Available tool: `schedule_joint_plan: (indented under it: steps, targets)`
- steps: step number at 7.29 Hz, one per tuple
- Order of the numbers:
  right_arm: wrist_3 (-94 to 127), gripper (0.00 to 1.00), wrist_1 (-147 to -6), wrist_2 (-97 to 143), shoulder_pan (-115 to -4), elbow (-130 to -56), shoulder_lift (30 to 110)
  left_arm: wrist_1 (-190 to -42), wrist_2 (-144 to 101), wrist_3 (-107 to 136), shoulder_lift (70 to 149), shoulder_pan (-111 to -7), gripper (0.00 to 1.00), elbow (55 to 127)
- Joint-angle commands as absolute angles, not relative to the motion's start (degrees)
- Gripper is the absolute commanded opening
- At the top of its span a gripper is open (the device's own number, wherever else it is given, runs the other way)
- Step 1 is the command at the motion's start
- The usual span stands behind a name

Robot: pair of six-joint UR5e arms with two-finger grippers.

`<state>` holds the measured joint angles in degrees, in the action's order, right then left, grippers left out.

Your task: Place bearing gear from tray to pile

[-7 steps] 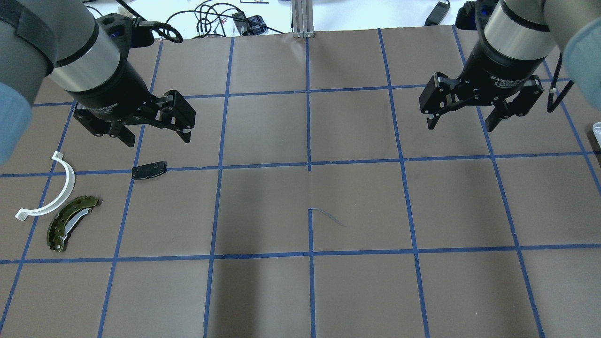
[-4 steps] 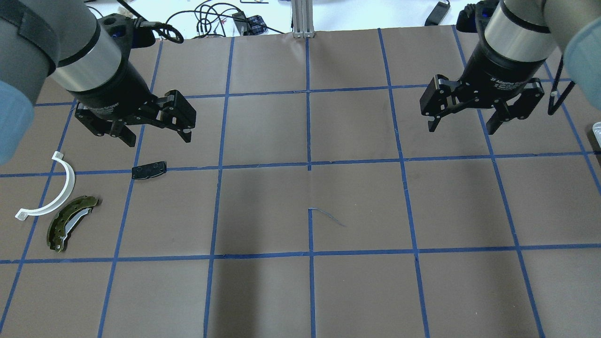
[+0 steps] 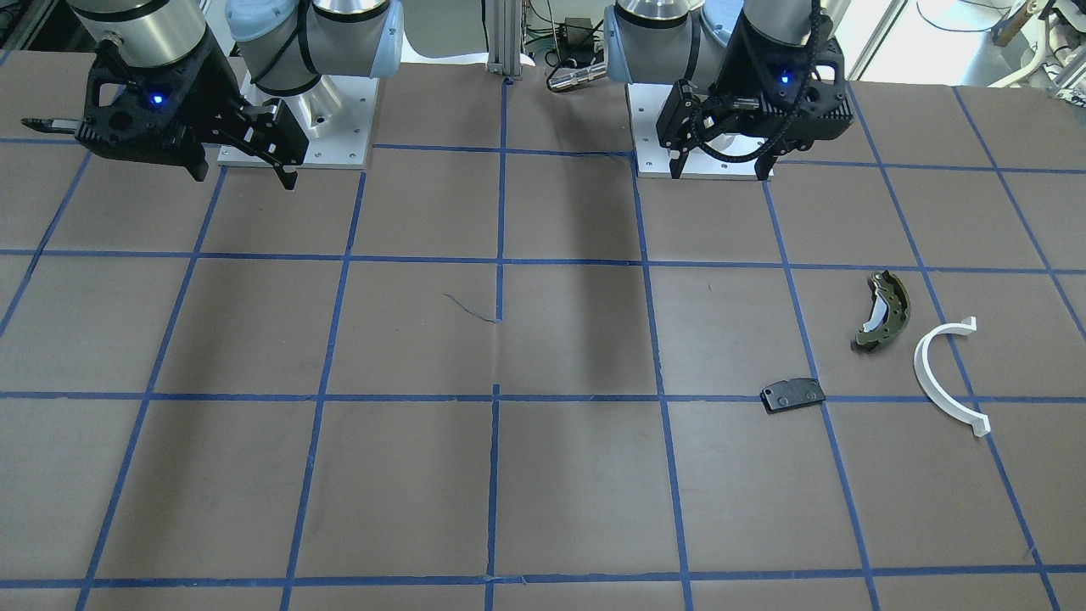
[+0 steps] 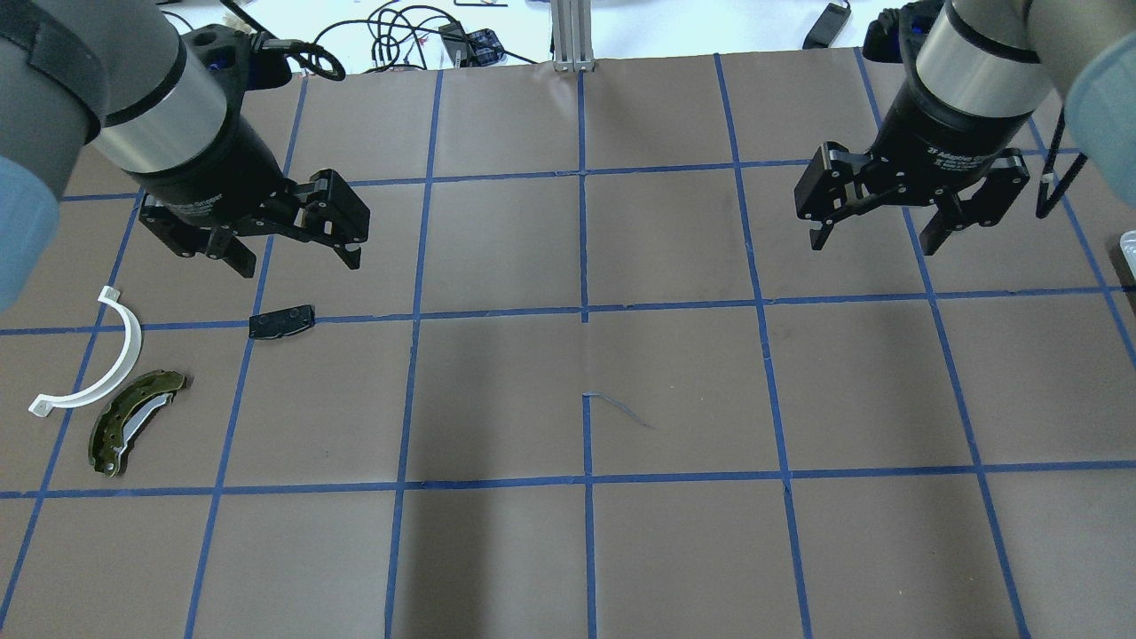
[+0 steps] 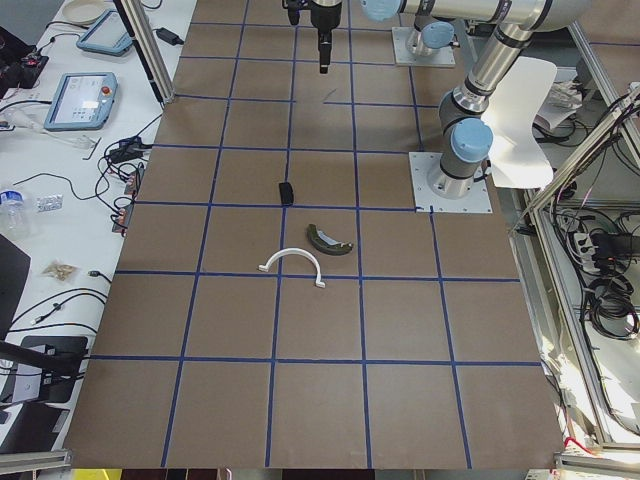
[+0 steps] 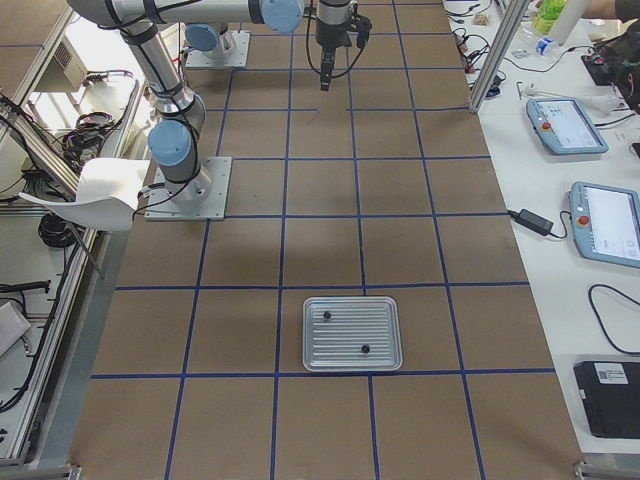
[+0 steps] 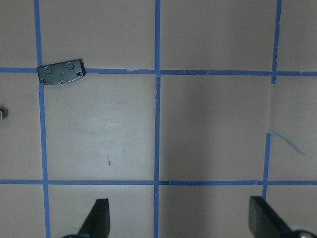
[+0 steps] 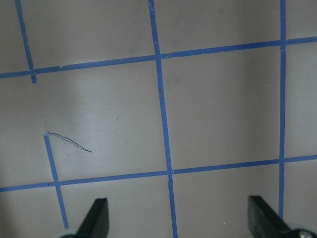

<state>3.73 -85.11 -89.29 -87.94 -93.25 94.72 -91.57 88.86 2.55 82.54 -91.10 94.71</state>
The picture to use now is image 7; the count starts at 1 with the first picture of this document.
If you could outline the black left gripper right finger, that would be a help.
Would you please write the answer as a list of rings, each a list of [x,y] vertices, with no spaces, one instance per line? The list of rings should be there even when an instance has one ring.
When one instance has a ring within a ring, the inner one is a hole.
[[[292,231],[261,196],[249,198],[248,224],[254,238],[297,237],[297,232]]]

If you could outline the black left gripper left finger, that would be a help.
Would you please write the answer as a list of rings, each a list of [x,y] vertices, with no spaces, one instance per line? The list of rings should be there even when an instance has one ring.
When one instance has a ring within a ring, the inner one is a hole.
[[[80,238],[107,238],[109,233],[109,201],[97,199],[77,235]]]

